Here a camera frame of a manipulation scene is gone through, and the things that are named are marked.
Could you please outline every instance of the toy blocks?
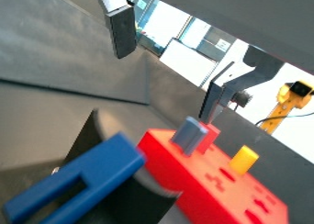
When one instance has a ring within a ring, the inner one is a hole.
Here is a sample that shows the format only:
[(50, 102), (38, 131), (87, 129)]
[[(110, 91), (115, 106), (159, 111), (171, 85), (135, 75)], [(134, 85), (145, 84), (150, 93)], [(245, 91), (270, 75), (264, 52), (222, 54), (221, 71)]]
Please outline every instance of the toy blocks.
[(22, 223), (78, 182), (86, 188), (41, 223), (74, 223), (145, 164), (142, 152), (119, 133), (70, 162), (57, 174), (4, 204), (10, 223)]
[(288, 206), (249, 173), (241, 175), (232, 169), (232, 158), (225, 152), (202, 141), (202, 149), (188, 157), (171, 142), (173, 135), (174, 130), (150, 129), (139, 148), (147, 156), (145, 166), (161, 185), (184, 191), (177, 205), (190, 221), (196, 224), (289, 223)]

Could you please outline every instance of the dark gray wall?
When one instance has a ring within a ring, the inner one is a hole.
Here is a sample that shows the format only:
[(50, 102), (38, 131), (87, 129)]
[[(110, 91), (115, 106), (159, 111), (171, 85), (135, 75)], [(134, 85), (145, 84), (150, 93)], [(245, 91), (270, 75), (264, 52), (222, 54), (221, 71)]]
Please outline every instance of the dark gray wall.
[(147, 55), (150, 104), (178, 127), (188, 116), (200, 118), (205, 91), (184, 78), (157, 56)]
[(74, 4), (0, 0), (0, 17), (0, 79), (147, 103), (143, 50), (118, 60), (105, 23)]

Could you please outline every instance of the red toy piece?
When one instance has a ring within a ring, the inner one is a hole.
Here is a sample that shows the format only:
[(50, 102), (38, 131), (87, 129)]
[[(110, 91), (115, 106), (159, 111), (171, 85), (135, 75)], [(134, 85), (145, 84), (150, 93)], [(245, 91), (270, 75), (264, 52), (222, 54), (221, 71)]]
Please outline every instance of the red toy piece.
[(210, 149), (212, 145), (214, 144), (214, 141), (221, 133), (221, 130), (212, 124), (205, 125), (204, 123), (201, 123), (204, 127), (206, 127), (206, 129), (209, 129), (209, 133), (205, 136), (205, 139), (201, 142), (201, 145), (198, 146), (197, 150), (205, 154), (208, 149)]
[(174, 130), (150, 129), (139, 143), (147, 156), (146, 168), (161, 185), (184, 191), (177, 201), (196, 224), (289, 223), (288, 206), (246, 173), (229, 166), (232, 158), (213, 144), (205, 154), (190, 157), (170, 142)]

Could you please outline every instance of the white wall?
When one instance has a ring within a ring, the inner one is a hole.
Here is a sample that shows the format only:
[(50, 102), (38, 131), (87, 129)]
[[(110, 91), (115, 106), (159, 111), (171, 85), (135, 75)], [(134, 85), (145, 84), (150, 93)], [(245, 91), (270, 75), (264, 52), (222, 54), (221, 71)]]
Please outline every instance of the white wall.
[[(248, 44), (238, 39), (234, 42), (234, 45), (232, 46), (232, 49), (222, 62), (220, 63), (216, 73), (212, 76), (213, 78), (226, 67), (226, 65), (232, 61), (236, 61), (236, 65), (233, 66), (233, 68), (224, 74), (224, 77), (220, 78), (220, 84), (224, 84), (224, 82), (232, 80), (237, 76), (253, 70), (253, 68), (248, 67), (242, 62), (246, 50)], [(238, 114), (254, 124), (261, 119), (268, 118), (272, 110), (277, 106), (277, 93), (280, 87), (285, 83), (294, 83), (298, 80), (305, 80), (309, 83), (314, 84), (314, 76), (286, 63), (272, 81), (248, 89), (248, 92), (253, 95), (253, 99), (249, 102), (246, 108), (238, 107)], [(209, 83), (210, 80), (206, 83), (205, 90), (208, 90)], [(304, 115), (310, 112), (314, 112), (314, 100), (309, 102), (304, 109), (294, 109), (290, 115)], [(314, 162), (314, 139), (312, 137), (313, 129), (314, 115), (304, 118), (286, 118), (273, 134), (273, 136), (284, 144), (286, 144), (312, 162)]]

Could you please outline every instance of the blue toy block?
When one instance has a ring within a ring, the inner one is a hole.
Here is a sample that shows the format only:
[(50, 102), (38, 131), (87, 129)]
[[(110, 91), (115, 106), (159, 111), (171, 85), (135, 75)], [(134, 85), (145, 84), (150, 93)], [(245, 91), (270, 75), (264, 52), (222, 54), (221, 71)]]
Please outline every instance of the blue toy block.
[(192, 155), (208, 133), (209, 130), (201, 125), (200, 121), (188, 117), (173, 135), (171, 141), (184, 149), (186, 155)]
[(142, 153), (118, 133), (4, 204), (8, 221), (22, 223), (82, 179), (86, 188), (42, 220), (42, 223), (74, 223), (143, 164)]

